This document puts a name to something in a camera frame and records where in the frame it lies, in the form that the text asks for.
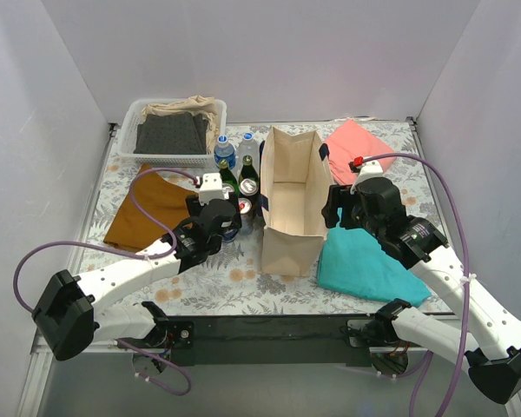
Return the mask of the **red tab can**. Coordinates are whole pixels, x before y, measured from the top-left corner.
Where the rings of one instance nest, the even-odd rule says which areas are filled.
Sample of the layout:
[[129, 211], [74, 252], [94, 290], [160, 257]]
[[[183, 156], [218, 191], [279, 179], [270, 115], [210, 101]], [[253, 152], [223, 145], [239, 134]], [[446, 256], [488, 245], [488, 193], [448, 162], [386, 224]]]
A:
[[240, 197], [238, 200], [240, 215], [241, 215], [241, 229], [242, 235], [251, 235], [254, 230], [254, 208], [249, 199]]
[[232, 242], [235, 239], [235, 237], [238, 235], [238, 233], [239, 233], [239, 230], [237, 228], [230, 229], [222, 235], [222, 240], [224, 242]]

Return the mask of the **green Perrier bottle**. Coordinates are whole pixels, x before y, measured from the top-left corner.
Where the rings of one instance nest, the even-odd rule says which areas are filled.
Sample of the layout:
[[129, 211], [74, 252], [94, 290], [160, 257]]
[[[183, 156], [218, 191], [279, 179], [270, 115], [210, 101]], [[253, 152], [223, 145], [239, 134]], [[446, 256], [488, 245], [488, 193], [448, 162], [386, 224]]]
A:
[[258, 182], [260, 180], [259, 175], [253, 165], [253, 157], [251, 155], [244, 155], [242, 158], [242, 166], [239, 174], [239, 182], [243, 182], [246, 179]]
[[235, 191], [238, 190], [238, 182], [235, 178], [229, 162], [226, 159], [219, 160], [219, 172], [221, 175], [222, 183], [231, 186]]

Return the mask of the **dark can dented lid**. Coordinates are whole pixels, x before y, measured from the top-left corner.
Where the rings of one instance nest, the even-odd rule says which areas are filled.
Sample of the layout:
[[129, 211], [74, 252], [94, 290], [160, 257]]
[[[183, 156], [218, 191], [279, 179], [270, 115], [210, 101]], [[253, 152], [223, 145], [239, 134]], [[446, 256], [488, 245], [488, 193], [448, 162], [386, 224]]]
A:
[[239, 185], [240, 194], [254, 206], [258, 202], [259, 184], [253, 178], [244, 178]]

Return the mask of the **Pocari Sweat bottle blue label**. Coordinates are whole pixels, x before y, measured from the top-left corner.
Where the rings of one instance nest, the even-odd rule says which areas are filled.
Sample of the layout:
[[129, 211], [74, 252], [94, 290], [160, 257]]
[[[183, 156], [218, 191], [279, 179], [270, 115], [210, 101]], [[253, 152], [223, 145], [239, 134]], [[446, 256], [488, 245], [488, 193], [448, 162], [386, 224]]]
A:
[[228, 163], [229, 169], [232, 170], [236, 165], [235, 157], [235, 148], [228, 138], [226, 136], [219, 136], [214, 147], [215, 165], [219, 168], [221, 161], [225, 160]]

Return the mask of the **Pocari Sweat bottle cloudy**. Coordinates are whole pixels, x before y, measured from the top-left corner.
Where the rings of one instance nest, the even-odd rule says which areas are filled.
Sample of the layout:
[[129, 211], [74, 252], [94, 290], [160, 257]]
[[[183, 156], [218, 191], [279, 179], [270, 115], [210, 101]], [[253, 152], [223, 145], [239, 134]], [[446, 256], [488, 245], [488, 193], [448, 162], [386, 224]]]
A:
[[260, 148], [259, 144], [254, 139], [252, 132], [246, 132], [237, 148], [237, 155], [239, 161], [243, 162], [245, 156], [250, 156], [253, 161], [253, 165], [257, 167], [260, 161]]

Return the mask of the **beige canvas tote bag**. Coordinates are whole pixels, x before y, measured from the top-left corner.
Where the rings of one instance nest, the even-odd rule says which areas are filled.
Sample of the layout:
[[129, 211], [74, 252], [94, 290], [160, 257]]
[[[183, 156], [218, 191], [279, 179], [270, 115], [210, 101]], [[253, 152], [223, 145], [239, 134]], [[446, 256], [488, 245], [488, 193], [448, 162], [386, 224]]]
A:
[[321, 210], [334, 185], [328, 156], [316, 131], [270, 129], [260, 159], [264, 274], [310, 275], [327, 236]]

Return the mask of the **dark can silver pull-tab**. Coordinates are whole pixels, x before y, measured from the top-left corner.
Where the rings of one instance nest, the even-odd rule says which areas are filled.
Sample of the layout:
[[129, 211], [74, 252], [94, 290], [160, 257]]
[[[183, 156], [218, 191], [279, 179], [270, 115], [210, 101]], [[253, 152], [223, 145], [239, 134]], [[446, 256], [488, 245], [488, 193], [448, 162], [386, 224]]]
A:
[[230, 183], [222, 184], [222, 192], [226, 198], [229, 198], [230, 195], [236, 193], [234, 186]]

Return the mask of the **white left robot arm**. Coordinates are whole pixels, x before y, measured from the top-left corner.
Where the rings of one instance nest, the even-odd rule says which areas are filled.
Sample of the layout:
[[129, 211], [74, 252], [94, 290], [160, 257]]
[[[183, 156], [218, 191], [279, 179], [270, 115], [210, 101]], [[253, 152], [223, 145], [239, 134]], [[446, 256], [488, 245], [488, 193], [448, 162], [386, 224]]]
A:
[[202, 264], [221, 250], [222, 236], [241, 227], [236, 194], [200, 205], [192, 216], [148, 248], [104, 268], [52, 276], [32, 318], [59, 361], [74, 358], [91, 343], [115, 339], [161, 348], [175, 340], [169, 318], [152, 301], [124, 307], [119, 301], [148, 285]]

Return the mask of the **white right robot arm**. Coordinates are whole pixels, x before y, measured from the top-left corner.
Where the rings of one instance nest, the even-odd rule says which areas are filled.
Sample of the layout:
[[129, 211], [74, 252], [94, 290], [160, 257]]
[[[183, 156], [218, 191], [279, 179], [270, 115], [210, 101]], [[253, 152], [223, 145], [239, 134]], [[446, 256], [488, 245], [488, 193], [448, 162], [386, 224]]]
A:
[[521, 389], [521, 321], [476, 279], [429, 221], [406, 213], [399, 189], [385, 177], [333, 185], [321, 210], [328, 227], [362, 228], [384, 252], [430, 287], [460, 319], [468, 334], [395, 299], [359, 332], [369, 341], [409, 341], [456, 362], [489, 400], [507, 403]]

